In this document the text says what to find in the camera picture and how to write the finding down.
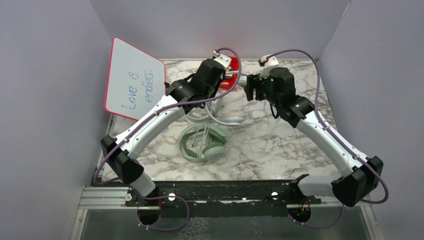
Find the marble tabletop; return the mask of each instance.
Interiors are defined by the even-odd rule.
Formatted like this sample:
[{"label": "marble tabletop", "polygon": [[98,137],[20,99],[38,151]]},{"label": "marble tabletop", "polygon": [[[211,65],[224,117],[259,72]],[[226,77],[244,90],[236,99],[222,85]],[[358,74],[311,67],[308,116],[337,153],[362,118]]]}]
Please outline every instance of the marble tabletop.
[{"label": "marble tabletop", "polygon": [[[202,60],[164,62],[166,82],[171,83],[194,73]],[[296,93],[313,101],[317,76],[312,62],[280,60],[280,66],[294,74]],[[243,73],[255,74],[260,70],[257,60],[242,61]],[[326,120],[336,127],[323,87],[319,108]],[[308,137],[282,119],[272,117],[269,103],[248,102],[243,89],[237,86],[223,98],[218,114],[239,111],[246,115],[242,127],[220,126],[228,134],[228,143],[225,158],[217,162],[195,163],[180,155],[177,140],[182,131],[193,124],[186,116],[160,133],[137,160],[154,181],[275,180],[294,179],[302,174],[323,176],[338,173],[328,157]],[[134,120],[114,115],[109,135],[116,136],[134,123]],[[116,177],[116,174],[106,164],[101,176],[105,181]]]}]

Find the red container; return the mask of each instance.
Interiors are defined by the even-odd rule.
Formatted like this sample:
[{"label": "red container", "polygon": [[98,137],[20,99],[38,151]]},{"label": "red container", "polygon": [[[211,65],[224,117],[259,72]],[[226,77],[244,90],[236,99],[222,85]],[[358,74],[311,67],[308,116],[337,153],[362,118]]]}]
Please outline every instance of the red container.
[{"label": "red container", "polygon": [[[229,68],[231,71],[237,71],[239,70],[239,61],[237,61],[237,57],[230,56],[231,58],[231,64],[229,65]],[[222,81],[221,85],[219,86],[222,89],[229,89],[236,83],[237,74],[233,74],[231,79],[224,79]]]}]

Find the gray wall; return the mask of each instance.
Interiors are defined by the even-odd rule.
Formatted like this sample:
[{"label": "gray wall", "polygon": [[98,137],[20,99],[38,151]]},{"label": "gray wall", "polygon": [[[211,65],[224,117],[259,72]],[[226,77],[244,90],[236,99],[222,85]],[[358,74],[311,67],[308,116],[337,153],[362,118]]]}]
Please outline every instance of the gray wall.
[{"label": "gray wall", "polygon": [[340,132],[385,163],[390,198],[374,211],[386,240],[424,234],[423,10],[421,0],[353,0],[319,61]]},{"label": "gray wall", "polygon": [[108,119],[110,39],[87,0],[0,3],[0,239],[67,239]]},{"label": "gray wall", "polygon": [[[158,58],[205,58],[230,47],[242,58],[287,48],[321,56],[350,0],[90,0],[110,38]],[[287,53],[286,58],[299,57]]]}]

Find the robotic arm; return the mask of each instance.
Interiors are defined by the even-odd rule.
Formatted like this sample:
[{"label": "robotic arm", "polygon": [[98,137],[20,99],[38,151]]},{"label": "robotic arm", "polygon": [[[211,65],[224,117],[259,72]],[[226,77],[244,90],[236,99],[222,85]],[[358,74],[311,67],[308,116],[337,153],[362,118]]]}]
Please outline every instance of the robotic arm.
[{"label": "robotic arm", "polygon": [[[314,104],[303,96],[296,95],[295,78],[285,67],[279,67],[275,57],[266,59],[264,56],[259,64],[264,67],[260,74],[247,76],[244,88],[247,100],[267,100],[271,110],[276,108],[275,118],[282,118],[293,128],[309,137],[333,162],[341,175],[309,176],[304,174],[294,183],[295,192],[303,196],[336,197],[344,205],[353,207],[357,202],[374,190],[378,185],[376,176],[358,158],[367,160],[379,175],[383,162],[374,156],[369,158],[344,139],[330,125],[324,126],[314,111]],[[351,151],[347,151],[340,141]]]},{"label": "robotic arm", "polygon": [[[143,166],[136,161],[138,156],[166,127],[192,109],[201,107],[202,103],[174,105],[210,99],[216,95],[224,80],[226,69],[231,63],[231,58],[223,54],[215,54],[215,52],[214,57],[214,59],[204,60],[197,72],[189,76],[190,81],[188,81],[189,78],[174,81],[156,106],[128,130],[116,138],[106,135],[101,140],[103,155],[110,155],[107,162],[109,166],[124,184],[129,184],[142,196],[149,195],[156,186],[144,172]],[[130,139],[127,139],[130,133],[133,134]]]}]

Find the headphones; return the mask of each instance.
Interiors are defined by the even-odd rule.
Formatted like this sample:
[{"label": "headphones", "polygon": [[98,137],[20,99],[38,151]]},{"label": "headphones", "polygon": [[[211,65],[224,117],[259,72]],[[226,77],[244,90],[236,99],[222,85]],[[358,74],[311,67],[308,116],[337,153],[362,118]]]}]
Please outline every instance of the headphones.
[{"label": "headphones", "polygon": [[[187,141],[191,136],[193,146],[198,138],[198,134],[203,132],[202,141],[198,153],[187,148]],[[178,150],[183,158],[191,162],[215,162],[225,156],[227,134],[218,126],[207,123],[194,124],[187,127],[178,139]]]},{"label": "headphones", "polygon": [[207,115],[205,116],[198,117],[194,115],[192,112],[187,113],[186,116],[187,118],[189,118],[195,123],[200,123],[207,120],[208,118],[211,118],[218,124],[221,124],[224,126],[229,126],[229,127],[241,126],[242,122],[244,122],[246,119],[245,115],[241,112],[223,113],[221,114],[219,119],[215,117],[215,114],[217,113],[218,109],[221,107],[222,103],[223,103],[222,97],[219,98],[218,100],[213,101],[212,103],[209,103],[209,102],[205,103],[204,109],[206,110],[206,113],[207,113]]}]

